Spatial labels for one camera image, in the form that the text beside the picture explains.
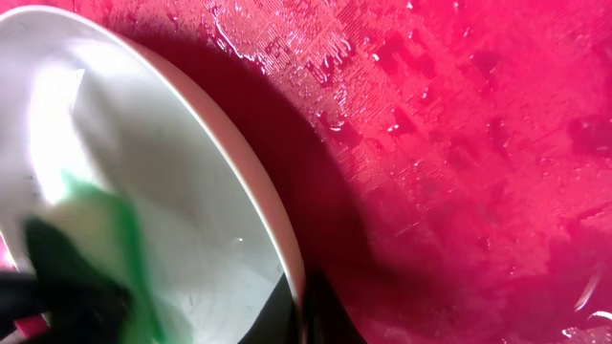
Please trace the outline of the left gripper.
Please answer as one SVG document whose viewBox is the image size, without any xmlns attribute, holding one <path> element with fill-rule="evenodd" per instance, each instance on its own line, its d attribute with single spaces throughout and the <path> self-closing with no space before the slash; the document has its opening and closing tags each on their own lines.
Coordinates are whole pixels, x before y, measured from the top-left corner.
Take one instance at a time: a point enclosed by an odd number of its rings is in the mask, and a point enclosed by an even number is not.
<svg viewBox="0 0 612 344">
<path fill-rule="evenodd" d="M 132 315 L 128 288 L 96 270 L 56 226 L 31 217 L 23 232 L 34 272 L 1 272 L 1 337 L 46 313 L 49 329 L 26 343 L 121 343 Z"/>
</svg>

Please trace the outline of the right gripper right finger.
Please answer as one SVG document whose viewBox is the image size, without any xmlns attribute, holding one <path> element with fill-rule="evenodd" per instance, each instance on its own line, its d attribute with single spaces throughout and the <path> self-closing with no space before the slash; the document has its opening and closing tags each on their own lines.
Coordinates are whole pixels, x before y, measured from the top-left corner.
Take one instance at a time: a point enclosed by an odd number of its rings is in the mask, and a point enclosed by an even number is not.
<svg viewBox="0 0 612 344">
<path fill-rule="evenodd" d="M 303 317 L 308 344 L 366 344 L 321 271 L 307 278 Z"/>
</svg>

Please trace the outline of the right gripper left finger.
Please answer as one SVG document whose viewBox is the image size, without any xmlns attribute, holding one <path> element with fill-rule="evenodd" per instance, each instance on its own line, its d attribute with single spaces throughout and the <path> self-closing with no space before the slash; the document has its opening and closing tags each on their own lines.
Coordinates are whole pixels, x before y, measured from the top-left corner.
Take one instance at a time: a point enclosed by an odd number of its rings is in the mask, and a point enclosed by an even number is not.
<svg viewBox="0 0 612 344">
<path fill-rule="evenodd" d="M 238 344 L 298 344 L 299 322 L 293 295 L 285 274 L 250 329 Z"/>
</svg>

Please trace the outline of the yellow green sponge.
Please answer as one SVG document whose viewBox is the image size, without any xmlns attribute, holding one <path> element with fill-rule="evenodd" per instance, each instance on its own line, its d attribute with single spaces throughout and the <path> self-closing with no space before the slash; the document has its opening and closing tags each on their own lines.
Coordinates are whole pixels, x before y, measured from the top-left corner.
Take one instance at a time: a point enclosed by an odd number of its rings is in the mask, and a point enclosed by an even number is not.
<svg viewBox="0 0 612 344">
<path fill-rule="evenodd" d="M 58 227 L 97 272 L 127 289 L 132 311 L 120 341 L 168 343 L 170 333 L 154 305 L 140 224 L 131 204 L 68 172 L 61 174 L 61 181 L 64 194 L 43 218 Z"/>
</svg>

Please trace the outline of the white plate top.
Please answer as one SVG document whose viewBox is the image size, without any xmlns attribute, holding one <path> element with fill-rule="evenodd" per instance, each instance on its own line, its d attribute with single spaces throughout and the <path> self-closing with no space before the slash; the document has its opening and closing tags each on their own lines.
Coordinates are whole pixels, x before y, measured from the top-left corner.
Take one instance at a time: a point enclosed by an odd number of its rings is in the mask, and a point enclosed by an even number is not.
<svg viewBox="0 0 612 344">
<path fill-rule="evenodd" d="M 68 172 L 129 200 L 168 343 L 238 343 L 285 274 L 304 268 L 259 159 L 174 65 L 74 13 L 1 16 L 1 261 L 32 270 L 26 216 Z M 299 322 L 299 343 L 304 339 Z"/>
</svg>

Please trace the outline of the red plastic tray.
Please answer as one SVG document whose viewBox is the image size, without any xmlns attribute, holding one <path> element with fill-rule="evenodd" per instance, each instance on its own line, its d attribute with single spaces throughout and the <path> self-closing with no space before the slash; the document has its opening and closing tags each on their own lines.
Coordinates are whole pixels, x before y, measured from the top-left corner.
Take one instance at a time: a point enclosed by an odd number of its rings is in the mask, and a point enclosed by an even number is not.
<svg viewBox="0 0 612 344">
<path fill-rule="evenodd" d="M 609 2 L 58 7 L 223 109 L 366 342 L 610 341 Z"/>
</svg>

